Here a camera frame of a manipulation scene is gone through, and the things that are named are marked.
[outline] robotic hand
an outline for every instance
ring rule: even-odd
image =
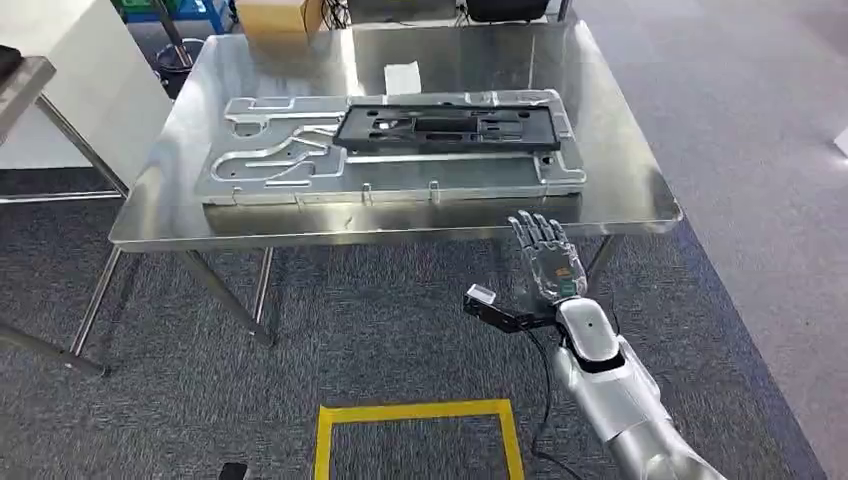
[[[660,401],[660,390],[627,340],[613,332],[600,305],[584,298],[586,274],[562,226],[519,211],[509,218],[547,314],[496,306],[496,294],[474,285],[464,310],[507,333],[554,326],[563,341],[554,370],[577,401],[623,478],[724,479],[686,443]]]

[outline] black plastic part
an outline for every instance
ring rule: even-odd
[[[551,152],[559,135],[547,106],[352,105],[333,137],[374,152]]]
[[[243,463],[227,462],[221,468],[218,480],[243,480],[247,475],[247,465]]]
[[[489,305],[465,294],[462,300],[462,310],[505,333],[557,326],[556,310],[553,307],[551,307],[549,314],[518,313]]]
[[[529,22],[541,18],[548,0],[466,0],[468,16],[475,22]]]

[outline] table leg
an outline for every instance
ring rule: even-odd
[[[598,251],[595,252],[595,256],[592,257],[592,261],[589,262],[589,267],[586,269],[586,276],[589,277],[589,293],[596,292],[601,280],[601,274],[623,239],[623,235],[604,236],[601,246],[598,247]]]
[[[82,354],[85,341],[88,339],[89,332],[91,332],[91,326],[94,324],[94,318],[97,316],[97,311],[100,310],[103,295],[106,294],[106,290],[109,288],[109,283],[112,281],[112,275],[115,273],[115,267],[118,265],[120,258],[121,250],[118,247],[112,247],[109,259],[106,260],[106,266],[103,267],[103,273],[100,274],[100,279],[97,280],[97,285],[94,287],[94,294],[88,302],[88,308],[85,309],[85,315],[82,317],[77,335],[71,344],[71,353],[74,355],[79,356]]]
[[[67,350],[63,350],[56,345],[53,345],[52,343],[45,342],[40,338],[28,335],[17,328],[6,325],[5,323],[0,323],[0,339],[8,340],[15,345],[41,354],[45,358],[56,360],[65,366],[76,368],[88,375],[104,376],[108,373],[108,369],[102,365],[98,365],[83,357],[74,355]]]
[[[209,265],[203,260],[203,257],[200,256],[194,250],[189,250],[187,252],[179,252],[179,255],[182,257],[183,262],[189,268],[194,277],[209,289],[209,292],[215,296],[221,303],[224,304],[225,307],[232,313],[236,320],[250,332],[251,335],[255,336],[259,342],[264,345],[271,346],[274,344],[274,340],[271,336],[265,331],[265,329],[259,325],[256,320],[253,318],[250,313],[242,306],[239,299],[227,288],[227,285],[221,280],[215,272],[209,268]]]
[[[262,265],[259,267],[259,283],[256,285],[256,297],[253,300],[253,319],[262,322],[262,311],[265,307],[265,295],[268,293],[268,279],[271,276],[271,263],[274,261],[274,249],[266,248],[262,255]]]
[[[557,22],[564,22],[565,16],[568,14],[568,7],[571,6],[571,0],[560,0],[559,12],[557,12]]]

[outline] metal pin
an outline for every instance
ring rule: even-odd
[[[433,203],[439,203],[440,197],[441,191],[439,190],[439,181],[430,180],[430,201]]]
[[[371,184],[362,184],[362,203],[364,205],[374,205],[374,198],[371,197]]]

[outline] white paper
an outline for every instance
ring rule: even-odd
[[[383,69],[386,77],[386,93],[401,95],[421,93],[421,76],[418,74],[418,62],[386,65]]]

